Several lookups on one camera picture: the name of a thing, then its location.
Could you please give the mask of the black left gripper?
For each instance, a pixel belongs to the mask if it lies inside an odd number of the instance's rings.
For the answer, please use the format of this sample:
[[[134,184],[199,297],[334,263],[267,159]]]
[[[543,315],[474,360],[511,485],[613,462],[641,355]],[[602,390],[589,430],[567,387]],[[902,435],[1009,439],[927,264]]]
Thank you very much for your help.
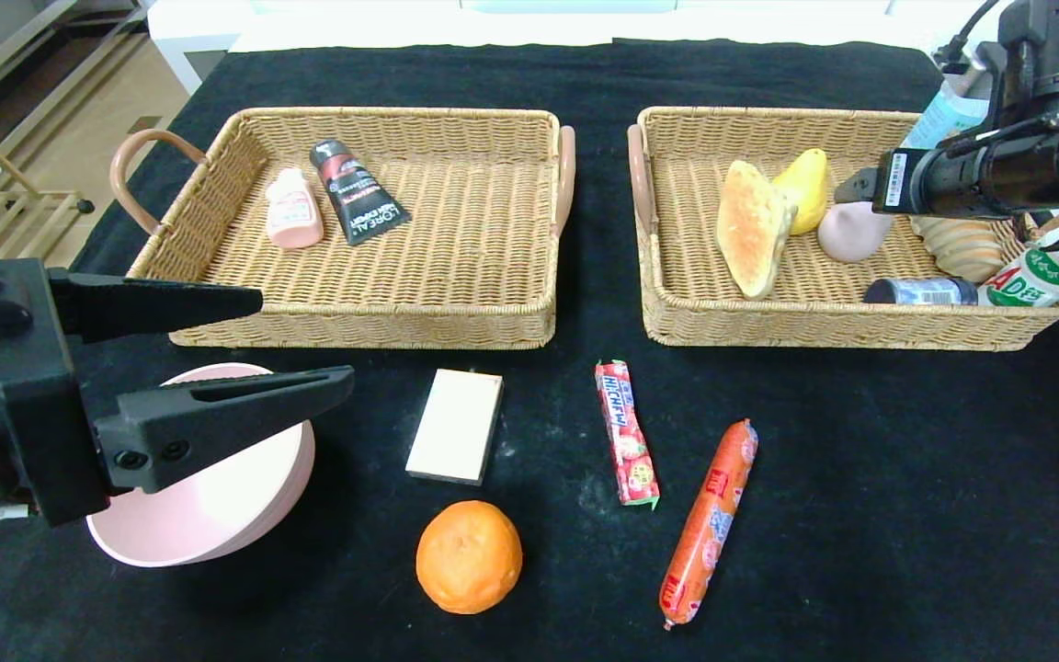
[[[170,334],[262,305],[253,288],[0,260],[0,508],[75,522],[107,506],[107,482],[114,494],[159,493],[346,402],[348,365],[177,382],[118,395],[115,414],[93,424],[96,445],[64,334]]]

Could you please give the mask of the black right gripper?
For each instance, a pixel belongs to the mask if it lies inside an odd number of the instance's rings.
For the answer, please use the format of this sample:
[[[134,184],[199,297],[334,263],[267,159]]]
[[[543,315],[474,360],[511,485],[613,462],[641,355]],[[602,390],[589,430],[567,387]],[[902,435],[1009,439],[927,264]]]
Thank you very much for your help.
[[[878,212],[907,215],[983,215],[976,156],[895,148],[879,167],[852,173],[834,189],[836,204],[872,201]]]

